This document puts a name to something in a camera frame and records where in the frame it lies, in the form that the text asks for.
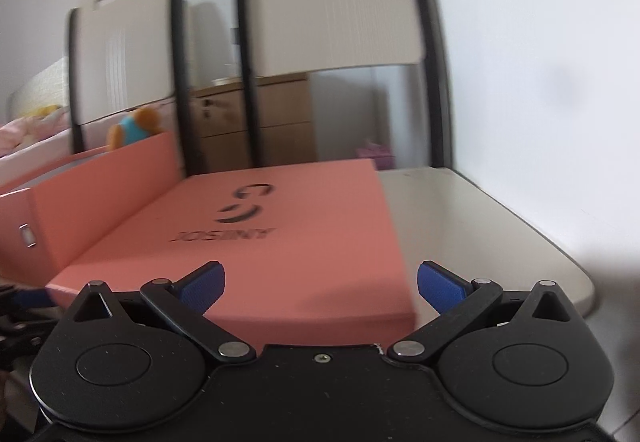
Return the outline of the pink shoe box lid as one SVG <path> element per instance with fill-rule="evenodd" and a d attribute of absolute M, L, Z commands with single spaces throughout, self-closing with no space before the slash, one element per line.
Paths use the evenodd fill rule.
<path fill-rule="evenodd" d="M 207 310 L 255 348 L 388 346 L 416 311 L 378 173 L 365 159 L 191 176 L 50 281 L 68 306 L 92 280 L 131 292 L 209 261 L 226 289 Z"/>

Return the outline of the orange plush toy blue shirt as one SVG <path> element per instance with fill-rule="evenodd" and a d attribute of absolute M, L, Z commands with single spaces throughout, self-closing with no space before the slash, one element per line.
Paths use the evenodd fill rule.
<path fill-rule="evenodd" d="M 114 124 L 108 129 L 106 148 L 118 150 L 151 136 L 156 136 L 160 132 L 162 132 L 160 113 L 152 106 L 141 106 L 122 117 L 118 124 Z"/>

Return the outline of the pink open shoe box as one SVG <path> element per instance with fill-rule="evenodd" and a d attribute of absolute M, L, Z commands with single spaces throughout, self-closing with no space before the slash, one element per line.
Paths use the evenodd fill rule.
<path fill-rule="evenodd" d="M 1 187 L 1 277 L 30 286 L 56 274 L 182 179 L 174 135 L 68 156 Z"/>

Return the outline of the small pink gift box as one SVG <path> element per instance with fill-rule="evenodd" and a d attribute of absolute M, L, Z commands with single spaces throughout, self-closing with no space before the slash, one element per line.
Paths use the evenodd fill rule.
<path fill-rule="evenodd" d="M 356 149 L 356 154 L 358 158 L 370 159 L 378 171 L 395 168 L 395 156 L 388 146 L 367 142 L 365 146 Z"/>

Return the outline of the pink bed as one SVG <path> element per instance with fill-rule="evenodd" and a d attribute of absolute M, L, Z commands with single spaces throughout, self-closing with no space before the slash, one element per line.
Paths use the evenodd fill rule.
<path fill-rule="evenodd" d="M 65 110 L 20 117 L 1 126 L 1 183 L 5 184 L 70 154 Z"/>

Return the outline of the yellow plush on bed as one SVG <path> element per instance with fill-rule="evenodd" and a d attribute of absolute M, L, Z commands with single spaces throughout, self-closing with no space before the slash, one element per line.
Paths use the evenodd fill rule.
<path fill-rule="evenodd" d="M 63 106 L 58 104 L 39 106 L 39 107 L 36 107 L 34 110 L 30 110 L 29 112 L 27 112 L 25 116 L 42 119 L 62 109 L 63 109 Z"/>

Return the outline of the wooden drawer cabinet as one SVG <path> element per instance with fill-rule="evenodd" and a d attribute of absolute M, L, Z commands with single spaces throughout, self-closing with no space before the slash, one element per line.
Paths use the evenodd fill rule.
<path fill-rule="evenodd" d="M 259 77 L 245 91 L 240 78 L 221 78 L 191 93 L 191 108 L 210 171 L 315 162 L 314 112 L 304 72 Z"/>

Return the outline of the quilted beige headboard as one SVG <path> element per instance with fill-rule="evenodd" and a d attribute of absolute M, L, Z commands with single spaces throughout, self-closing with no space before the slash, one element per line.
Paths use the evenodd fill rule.
<path fill-rule="evenodd" d="M 8 97 L 6 119 L 13 120 L 44 106 L 67 106 L 67 71 L 68 59 L 64 56 L 29 79 Z"/>

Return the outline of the beige chair left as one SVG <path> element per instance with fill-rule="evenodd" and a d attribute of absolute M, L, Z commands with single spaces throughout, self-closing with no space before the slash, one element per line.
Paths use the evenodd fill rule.
<path fill-rule="evenodd" d="M 67 17 L 70 144 L 90 150 L 89 126 L 162 103 L 188 176 L 205 171 L 190 109 L 184 0 L 81 0 Z"/>

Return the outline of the beige chair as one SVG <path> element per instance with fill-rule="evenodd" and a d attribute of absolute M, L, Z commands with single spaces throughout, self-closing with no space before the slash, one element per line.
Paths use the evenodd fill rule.
<path fill-rule="evenodd" d="M 245 91 L 259 77 L 419 65 L 427 159 L 449 168 L 451 113 L 436 0 L 235 0 Z"/>
<path fill-rule="evenodd" d="M 205 171 L 190 109 L 184 0 L 81 0 L 67 17 L 70 144 L 90 150 L 89 126 L 162 103 L 188 176 Z"/>

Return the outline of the beige chair right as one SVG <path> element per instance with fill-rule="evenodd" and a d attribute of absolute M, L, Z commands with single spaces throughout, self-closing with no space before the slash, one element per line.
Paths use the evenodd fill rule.
<path fill-rule="evenodd" d="M 235 0 L 245 91 L 259 77 L 419 65 L 427 159 L 449 168 L 451 113 L 436 0 Z"/>

